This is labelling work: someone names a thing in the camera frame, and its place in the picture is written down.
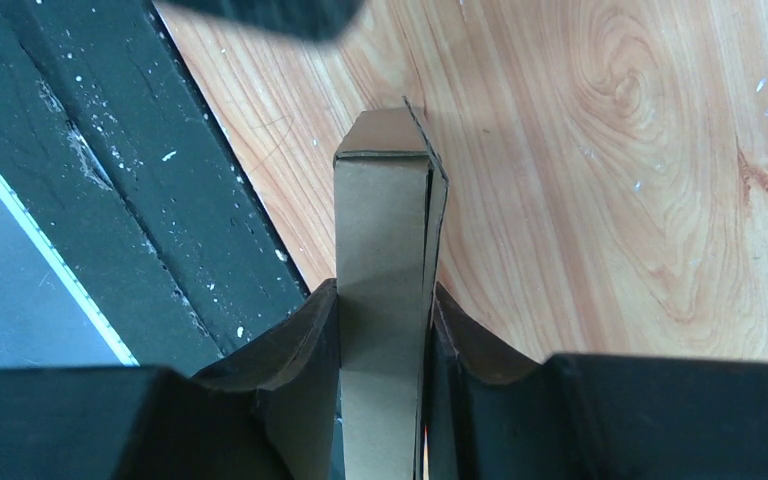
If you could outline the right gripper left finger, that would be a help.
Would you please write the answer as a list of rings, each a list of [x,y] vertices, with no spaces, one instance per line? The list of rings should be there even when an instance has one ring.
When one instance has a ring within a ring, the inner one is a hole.
[[[192,377],[0,369],[0,479],[326,479],[338,374],[331,279]]]

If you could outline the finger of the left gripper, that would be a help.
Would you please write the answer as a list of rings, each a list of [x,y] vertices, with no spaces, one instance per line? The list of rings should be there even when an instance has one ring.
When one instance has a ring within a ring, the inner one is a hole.
[[[335,41],[353,24],[360,0],[172,0],[164,4],[300,41]]]

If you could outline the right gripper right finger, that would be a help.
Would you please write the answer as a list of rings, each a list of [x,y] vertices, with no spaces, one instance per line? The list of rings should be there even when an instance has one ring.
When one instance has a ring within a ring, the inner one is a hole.
[[[434,479],[768,479],[768,363],[523,355],[432,303]]]

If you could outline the cardboard box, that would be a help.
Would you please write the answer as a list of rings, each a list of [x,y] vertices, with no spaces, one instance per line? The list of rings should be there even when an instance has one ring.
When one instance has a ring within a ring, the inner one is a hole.
[[[345,475],[421,475],[423,376],[448,177],[409,103],[362,112],[334,155]]]

